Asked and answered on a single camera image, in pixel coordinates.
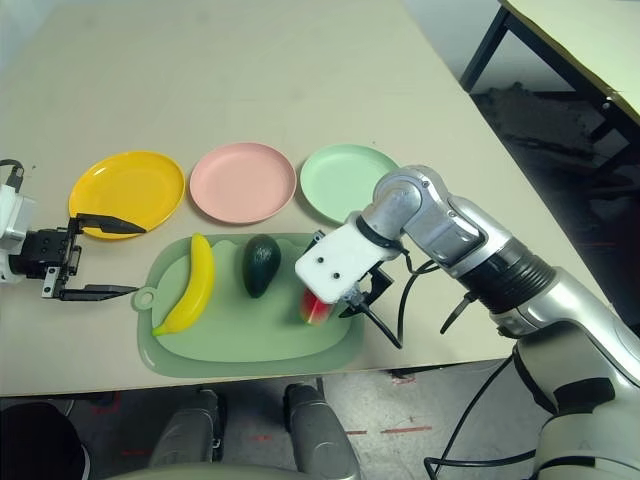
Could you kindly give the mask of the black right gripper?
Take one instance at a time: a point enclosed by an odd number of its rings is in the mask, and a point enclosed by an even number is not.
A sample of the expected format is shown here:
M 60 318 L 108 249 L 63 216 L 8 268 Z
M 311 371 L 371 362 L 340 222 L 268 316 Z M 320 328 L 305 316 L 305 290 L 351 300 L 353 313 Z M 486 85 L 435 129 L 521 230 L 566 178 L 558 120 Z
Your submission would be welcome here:
M 342 318 L 367 314 L 369 306 L 366 303 L 374 303 L 393 284 L 393 279 L 380 267 L 371 268 L 367 274 L 370 276 L 370 290 L 361 292 L 360 303 L 347 302 L 341 312 Z

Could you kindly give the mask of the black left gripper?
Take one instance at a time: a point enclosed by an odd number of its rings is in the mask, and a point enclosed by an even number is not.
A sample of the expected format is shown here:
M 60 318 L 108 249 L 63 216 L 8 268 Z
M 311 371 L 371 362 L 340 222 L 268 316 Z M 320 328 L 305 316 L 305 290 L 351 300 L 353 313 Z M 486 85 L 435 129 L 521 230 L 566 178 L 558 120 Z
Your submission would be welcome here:
M 122 285 L 66 288 L 68 280 L 78 271 L 82 247 L 76 244 L 76 237 L 84 228 L 98 228 L 116 235 L 147 232 L 144 227 L 117 217 L 86 213 L 78 213 L 66 227 L 29 232 L 22 249 L 24 275 L 43 281 L 41 296 L 61 301 L 104 301 L 138 291 L 138 287 Z

